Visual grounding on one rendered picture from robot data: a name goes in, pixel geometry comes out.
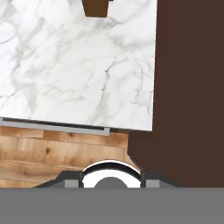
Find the white and black round thing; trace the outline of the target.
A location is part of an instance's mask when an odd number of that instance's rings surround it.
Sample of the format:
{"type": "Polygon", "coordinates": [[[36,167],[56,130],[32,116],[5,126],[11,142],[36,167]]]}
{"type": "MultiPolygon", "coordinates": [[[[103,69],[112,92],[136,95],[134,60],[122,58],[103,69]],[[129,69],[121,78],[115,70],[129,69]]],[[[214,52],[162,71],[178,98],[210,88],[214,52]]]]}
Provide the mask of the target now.
{"type": "Polygon", "coordinates": [[[117,179],[127,188],[141,187],[141,172],[126,162],[108,159],[95,162],[82,172],[84,188],[96,188],[106,179],[117,179]]]}

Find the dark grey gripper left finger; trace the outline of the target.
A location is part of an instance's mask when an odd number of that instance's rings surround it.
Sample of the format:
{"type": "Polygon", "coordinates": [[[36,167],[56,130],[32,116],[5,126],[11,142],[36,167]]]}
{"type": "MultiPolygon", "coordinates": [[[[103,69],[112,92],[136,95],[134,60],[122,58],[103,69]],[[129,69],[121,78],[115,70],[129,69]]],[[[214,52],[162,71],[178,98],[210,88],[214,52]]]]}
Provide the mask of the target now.
{"type": "Polygon", "coordinates": [[[83,188],[84,184],[82,171],[62,171],[55,179],[46,181],[38,185],[40,188],[83,188]]]}

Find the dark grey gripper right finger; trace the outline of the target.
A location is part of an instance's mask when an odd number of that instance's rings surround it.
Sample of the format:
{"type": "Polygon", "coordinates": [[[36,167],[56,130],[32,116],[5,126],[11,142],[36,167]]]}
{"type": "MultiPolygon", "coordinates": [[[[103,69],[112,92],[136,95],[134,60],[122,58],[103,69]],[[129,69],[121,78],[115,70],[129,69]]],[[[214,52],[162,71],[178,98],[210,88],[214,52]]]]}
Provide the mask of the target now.
{"type": "Polygon", "coordinates": [[[142,188],[170,188],[184,187],[178,181],[168,178],[159,171],[142,171],[141,172],[141,187],[142,188]]]}

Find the dark brown cupboard panel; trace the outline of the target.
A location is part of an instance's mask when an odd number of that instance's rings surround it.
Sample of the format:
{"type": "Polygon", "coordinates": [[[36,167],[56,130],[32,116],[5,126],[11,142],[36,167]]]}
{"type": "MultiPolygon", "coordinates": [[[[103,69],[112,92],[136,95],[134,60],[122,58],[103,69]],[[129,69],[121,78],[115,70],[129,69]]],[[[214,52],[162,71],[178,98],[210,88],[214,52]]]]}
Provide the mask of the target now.
{"type": "Polygon", "coordinates": [[[191,187],[224,187],[224,0],[158,0],[154,122],[130,157],[191,187]]]}

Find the brown wooden block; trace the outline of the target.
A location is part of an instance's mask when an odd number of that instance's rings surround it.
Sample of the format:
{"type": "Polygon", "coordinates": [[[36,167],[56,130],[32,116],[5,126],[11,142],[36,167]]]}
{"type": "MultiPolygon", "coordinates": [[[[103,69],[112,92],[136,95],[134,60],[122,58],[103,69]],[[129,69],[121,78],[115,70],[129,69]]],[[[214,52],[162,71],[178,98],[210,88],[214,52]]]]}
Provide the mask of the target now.
{"type": "Polygon", "coordinates": [[[86,17],[105,18],[108,15],[109,3],[114,0],[81,0],[86,17]]]}

